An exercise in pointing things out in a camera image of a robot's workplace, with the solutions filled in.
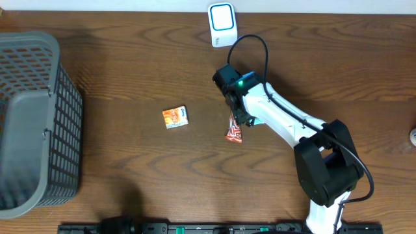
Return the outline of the red chocolate bar wrapper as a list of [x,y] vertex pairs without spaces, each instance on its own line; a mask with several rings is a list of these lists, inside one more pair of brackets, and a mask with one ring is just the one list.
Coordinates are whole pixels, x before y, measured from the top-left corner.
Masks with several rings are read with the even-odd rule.
[[225,139],[230,142],[242,143],[241,127],[236,123],[234,115],[231,114],[229,118],[229,129]]

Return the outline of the orange small box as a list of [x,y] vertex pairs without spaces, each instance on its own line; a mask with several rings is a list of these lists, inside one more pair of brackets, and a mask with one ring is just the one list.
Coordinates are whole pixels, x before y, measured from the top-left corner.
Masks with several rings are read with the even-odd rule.
[[184,105],[162,112],[167,129],[181,127],[189,123],[187,110]]

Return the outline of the green lid jar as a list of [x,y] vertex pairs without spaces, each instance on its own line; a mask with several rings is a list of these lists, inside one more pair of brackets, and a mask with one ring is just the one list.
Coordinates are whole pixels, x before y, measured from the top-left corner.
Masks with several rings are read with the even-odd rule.
[[410,142],[414,145],[414,146],[416,146],[416,129],[412,129],[411,130],[411,132],[410,132],[410,134],[409,134],[409,140],[410,140]]

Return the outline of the mint green wipes packet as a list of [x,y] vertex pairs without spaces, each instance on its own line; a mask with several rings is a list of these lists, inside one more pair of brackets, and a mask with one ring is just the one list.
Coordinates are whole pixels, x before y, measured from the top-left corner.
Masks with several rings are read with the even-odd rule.
[[254,125],[260,125],[260,124],[264,124],[264,122],[263,121],[261,121],[260,119],[258,119],[258,118],[256,118],[255,120],[254,120],[254,123],[253,123]]

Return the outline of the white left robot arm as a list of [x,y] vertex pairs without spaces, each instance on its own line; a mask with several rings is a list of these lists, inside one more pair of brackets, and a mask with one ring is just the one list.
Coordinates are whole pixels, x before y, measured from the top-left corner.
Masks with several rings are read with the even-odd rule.
[[103,219],[97,225],[99,234],[139,234],[140,226],[131,216],[117,216]]

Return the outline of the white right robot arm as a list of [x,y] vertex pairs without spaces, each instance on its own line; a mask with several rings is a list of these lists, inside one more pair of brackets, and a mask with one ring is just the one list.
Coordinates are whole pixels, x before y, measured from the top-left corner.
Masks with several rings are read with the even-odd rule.
[[339,205],[364,175],[346,125],[306,114],[254,72],[241,75],[227,64],[216,71],[213,81],[238,124],[260,120],[294,150],[299,184],[311,200],[307,228],[312,233],[339,231],[343,212]]

